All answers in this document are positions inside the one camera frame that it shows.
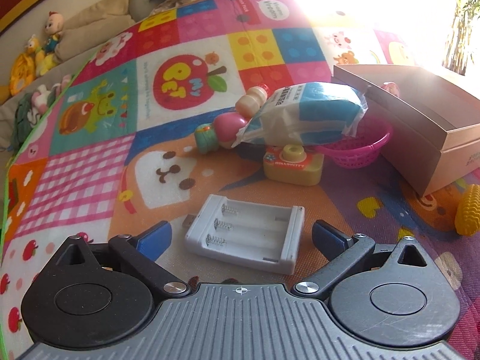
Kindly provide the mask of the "yellow toy corn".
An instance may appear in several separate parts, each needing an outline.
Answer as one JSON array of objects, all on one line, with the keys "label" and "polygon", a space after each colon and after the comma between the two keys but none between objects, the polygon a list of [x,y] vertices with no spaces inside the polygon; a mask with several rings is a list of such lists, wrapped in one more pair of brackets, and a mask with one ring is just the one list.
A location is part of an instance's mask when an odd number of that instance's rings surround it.
[{"label": "yellow toy corn", "polygon": [[463,192],[455,216],[456,232],[473,236],[480,229],[480,186],[468,185]]}]

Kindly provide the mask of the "pink round toy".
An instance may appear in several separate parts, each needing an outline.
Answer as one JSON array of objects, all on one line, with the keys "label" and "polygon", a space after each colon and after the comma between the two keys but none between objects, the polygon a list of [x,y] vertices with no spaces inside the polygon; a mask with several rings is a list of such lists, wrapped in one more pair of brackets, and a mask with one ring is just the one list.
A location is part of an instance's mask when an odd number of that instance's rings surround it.
[{"label": "pink round toy", "polygon": [[400,89],[395,82],[392,82],[392,81],[384,82],[381,88],[385,90],[385,92],[388,92],[389,94],[392,94],[397,98],[400,98]]}]

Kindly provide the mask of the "white battery holder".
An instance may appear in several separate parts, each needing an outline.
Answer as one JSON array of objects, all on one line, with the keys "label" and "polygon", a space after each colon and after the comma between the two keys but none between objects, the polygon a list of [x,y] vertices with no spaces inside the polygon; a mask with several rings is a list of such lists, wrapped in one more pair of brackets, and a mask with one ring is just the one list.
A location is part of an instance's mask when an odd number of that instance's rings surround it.
[{"label": "white battery holder", "polygon": [[211,194],[185,235],[189,252],[224,263],[292,275],[305,208],[244,202]]}]

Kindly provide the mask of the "pink plastic basket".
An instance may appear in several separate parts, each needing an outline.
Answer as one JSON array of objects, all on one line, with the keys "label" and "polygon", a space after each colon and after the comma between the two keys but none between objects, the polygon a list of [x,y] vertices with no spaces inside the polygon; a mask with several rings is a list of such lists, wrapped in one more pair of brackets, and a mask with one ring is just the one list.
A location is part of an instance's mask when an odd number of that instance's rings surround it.
[{"label": "pink plastic basket", "polygon": [[365,116],[358,124],[355,136],[344,137],[313,149],[346,169],[358,169],[375,162],[381,149],[393,136],[393,127],[385,120]]}]

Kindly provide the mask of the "colourful cartoon play mat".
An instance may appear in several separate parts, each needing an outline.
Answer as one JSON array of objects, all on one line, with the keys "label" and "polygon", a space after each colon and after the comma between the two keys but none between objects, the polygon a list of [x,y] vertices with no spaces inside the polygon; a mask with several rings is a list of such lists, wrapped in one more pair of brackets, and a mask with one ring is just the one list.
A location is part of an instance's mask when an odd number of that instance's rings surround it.
[{"label": "colourful cartoon play mat", "polygon": [[[414,236],[460,301],[451,345],[479,357],[479,236],[454,219],[479,167],[419,195],[383,156],[346,169],[325,158],[320,183],[299,186],[264,175],[264,150],[240,145],[201,154],[194,131],[253,86],[271,90],[337,81],[350,64],[413,66],[398,39],[341,12],[309,15],[296,0],[202,0],[166,10],[107,41],[30,134],[7,172],[1,261],[1,355],[30,345],[20,303],[30,283],[73,234],[105,242],[168,221],[160,261],[192,281],[235,279],[292,284],[326,263],[312,245],[325,219],[348,233],[390,243]],[[305,208],[292,275],[242,267],[187,251],[182,221],[211,194]]]}]

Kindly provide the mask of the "pink green toy bottle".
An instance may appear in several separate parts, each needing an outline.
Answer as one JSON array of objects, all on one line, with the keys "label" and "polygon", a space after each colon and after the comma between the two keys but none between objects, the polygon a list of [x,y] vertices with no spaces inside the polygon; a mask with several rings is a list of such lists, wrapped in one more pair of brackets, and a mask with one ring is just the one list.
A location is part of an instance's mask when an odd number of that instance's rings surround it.
[{"label": "pink green toy bottle", "polygon": [[193,135],[199,152],[204,155],[220,147],[231,149],[237,133],[247,125],[247,120],[237,112],[226,112],[209,124],[196,127]]}]

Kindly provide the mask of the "blue white tissue pack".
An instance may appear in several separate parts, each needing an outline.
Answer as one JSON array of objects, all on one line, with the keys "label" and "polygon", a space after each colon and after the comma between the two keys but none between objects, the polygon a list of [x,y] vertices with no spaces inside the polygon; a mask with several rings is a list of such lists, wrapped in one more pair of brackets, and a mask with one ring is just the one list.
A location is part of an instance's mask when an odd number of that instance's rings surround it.
[{"label": "blue white tissue pack", "polygon": [[241,128],[233,146],[319,146],[354,137],[368,111],[365,96],[348,85],[307,82],[276,90]]}]

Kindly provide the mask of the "pink cardboard box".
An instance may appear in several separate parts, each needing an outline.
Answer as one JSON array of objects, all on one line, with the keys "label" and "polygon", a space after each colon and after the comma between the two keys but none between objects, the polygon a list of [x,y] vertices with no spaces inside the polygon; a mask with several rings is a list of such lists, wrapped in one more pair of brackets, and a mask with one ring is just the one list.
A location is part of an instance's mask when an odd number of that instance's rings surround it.
[{"label": "pink cardboard box", "polygon": [[[479,88],[465,77],[444,68],[350,64],[334,67],[334,79],[358,89],[368,114],[393,127],[382,154],[419,195],[479,168]],[[381,88],[388,81],[400,97]]]}]

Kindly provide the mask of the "beige toy bottle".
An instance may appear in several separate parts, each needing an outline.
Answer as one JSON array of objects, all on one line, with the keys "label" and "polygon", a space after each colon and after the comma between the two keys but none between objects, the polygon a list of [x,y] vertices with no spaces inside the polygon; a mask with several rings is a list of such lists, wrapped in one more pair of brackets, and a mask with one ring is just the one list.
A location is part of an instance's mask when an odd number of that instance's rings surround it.
[{"label": "beige toy bottle", "polygon": [[235,104],[235,111],[246,119],[251,119],[262,108],[270,95],[267,85],[250,87]]}]

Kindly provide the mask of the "green pink plush toy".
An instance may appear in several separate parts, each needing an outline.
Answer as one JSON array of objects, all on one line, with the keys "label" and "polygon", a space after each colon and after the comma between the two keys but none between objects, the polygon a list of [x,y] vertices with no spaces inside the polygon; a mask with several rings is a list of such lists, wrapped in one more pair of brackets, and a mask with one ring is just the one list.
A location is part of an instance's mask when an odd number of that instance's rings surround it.
[{"label": "green pink plush toy", "polygon": [[72,81],[72,75],[66,75],[51,88],[39,85],[32,93],[24,94],[19,100],[10,137],[10,147],[18,151],[32,130],[40,123],[55,100]]}]

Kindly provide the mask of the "yellow plush toy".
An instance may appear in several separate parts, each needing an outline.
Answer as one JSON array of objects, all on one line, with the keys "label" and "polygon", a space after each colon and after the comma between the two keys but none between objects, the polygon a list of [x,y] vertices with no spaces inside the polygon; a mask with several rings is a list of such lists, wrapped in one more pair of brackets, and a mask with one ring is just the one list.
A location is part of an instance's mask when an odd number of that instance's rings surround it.
[{"label": "yellow plush toy", "polygon": [[47,53],[41,46],[39,38],[33,34],[28,39],[24,52],[16,58],[10,69],[10,94],[15,96],[57,65],[55,55]]}]

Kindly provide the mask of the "beige pillow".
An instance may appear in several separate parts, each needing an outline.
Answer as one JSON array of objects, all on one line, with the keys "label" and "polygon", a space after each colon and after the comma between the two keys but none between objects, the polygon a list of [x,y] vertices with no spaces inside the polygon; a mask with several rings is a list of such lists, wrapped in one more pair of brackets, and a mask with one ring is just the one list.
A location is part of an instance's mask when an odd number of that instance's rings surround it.
[{"label": "beige pillow", "polygon": [[101,0],[64,22],[55,59],[64,63],[134,25],[130,0]]}]

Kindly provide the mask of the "doll plush toy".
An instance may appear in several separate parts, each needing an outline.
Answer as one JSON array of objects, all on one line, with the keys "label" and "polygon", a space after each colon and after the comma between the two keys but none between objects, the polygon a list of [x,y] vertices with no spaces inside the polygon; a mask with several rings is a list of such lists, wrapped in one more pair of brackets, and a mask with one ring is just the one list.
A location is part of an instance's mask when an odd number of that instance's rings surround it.
[{"label": "doll plush toy", "polygon": [[45,24],[45,34],[47,35],[47,39],[43,49],[46,54],[51,54],[55,51],[55,47],[60,41],[63,29],[64,17],[56,11],[50,11]]}]

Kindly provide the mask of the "potted green plant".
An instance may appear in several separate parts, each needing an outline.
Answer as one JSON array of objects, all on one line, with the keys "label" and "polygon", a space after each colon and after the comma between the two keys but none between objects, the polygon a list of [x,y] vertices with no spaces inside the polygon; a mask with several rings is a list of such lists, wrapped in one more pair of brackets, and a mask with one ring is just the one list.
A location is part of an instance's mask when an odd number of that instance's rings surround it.
[{"label": "potted green plant", "polygon": [[464,76],[471,57],[473,23],[479,19],[479,0],[455,0],[455,10],[442,66]]}]

